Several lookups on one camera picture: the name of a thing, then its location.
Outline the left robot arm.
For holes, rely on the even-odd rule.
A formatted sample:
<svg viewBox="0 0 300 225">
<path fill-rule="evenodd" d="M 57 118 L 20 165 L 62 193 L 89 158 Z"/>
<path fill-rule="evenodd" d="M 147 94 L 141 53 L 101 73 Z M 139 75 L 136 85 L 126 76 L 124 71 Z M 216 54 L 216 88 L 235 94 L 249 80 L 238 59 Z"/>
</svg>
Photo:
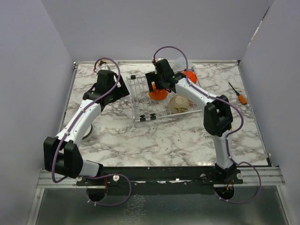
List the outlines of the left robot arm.
<svg viewBox="0 0 300 225">
<path fill-rule="evenodd" d="M 76 178 L 85 176 L 93 185 L 103 181 L 102 165 L 84 160 L 79 146 L 92 122 L 105 106 L 129 95 L 121 74 L 101 69 L 97 82 L 84 93 L 82 102 L 70 122 L 43 143 L 45 169 L 52 174 Z"/>
</svg>

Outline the beige ceramic bowl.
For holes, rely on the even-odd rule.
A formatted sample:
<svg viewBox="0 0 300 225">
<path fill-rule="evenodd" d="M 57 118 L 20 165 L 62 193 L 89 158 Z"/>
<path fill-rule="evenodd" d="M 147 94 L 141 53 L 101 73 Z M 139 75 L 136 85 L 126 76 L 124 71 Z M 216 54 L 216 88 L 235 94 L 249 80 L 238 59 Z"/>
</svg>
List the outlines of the beige ceramic bowl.
<svg viewBox="0 0 300 225">
<path fill-rule="evenodd" d="M 189 110 L 189 101 L 185 96 L 175 95 L 168 106 L 171 114 L 185 113 Z"/>
</svg>

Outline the orange plastic bowl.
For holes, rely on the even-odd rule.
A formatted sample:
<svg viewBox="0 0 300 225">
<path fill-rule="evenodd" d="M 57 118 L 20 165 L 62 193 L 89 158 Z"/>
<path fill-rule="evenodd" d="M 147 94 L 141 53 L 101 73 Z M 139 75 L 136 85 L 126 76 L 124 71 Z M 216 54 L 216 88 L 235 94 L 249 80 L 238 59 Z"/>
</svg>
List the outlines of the orange plastic bowl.
<svg viewBox="0 0 300 225">
<path fill-rule="evenodd" d="M 192 71 L 183 71 L 183 75 L 185 75 L 192 83 L 196 84 L 197 83 L 197 77 L 194 72 Z"/>
</svg>

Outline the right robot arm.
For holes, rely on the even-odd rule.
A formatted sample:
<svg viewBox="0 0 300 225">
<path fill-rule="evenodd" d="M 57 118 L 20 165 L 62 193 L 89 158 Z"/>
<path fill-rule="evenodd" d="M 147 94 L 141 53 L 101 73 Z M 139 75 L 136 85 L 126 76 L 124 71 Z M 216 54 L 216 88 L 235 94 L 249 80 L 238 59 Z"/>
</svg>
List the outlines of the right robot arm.
<svg viewBox="0 0 300 225">
<path fill-rule="evenodd" d="M 188 74 L 175 73 L 166 59 L 153 61 L 152 64 L 155 70 L 145 75 L 149 91 L 153 91 L 152 85 L 155 84 L 156 89 L 183 95 L 203 110 L 203 125 L 213 136 L 215 146 L 216 180 L 220 183 L 228 182 L 236 170 L 230 156 L 229 132 L 232 128 L 233 115 L 228 98 L 224 95 L 210 94 L 195 85 L 188 78 Z"/>
</svg>

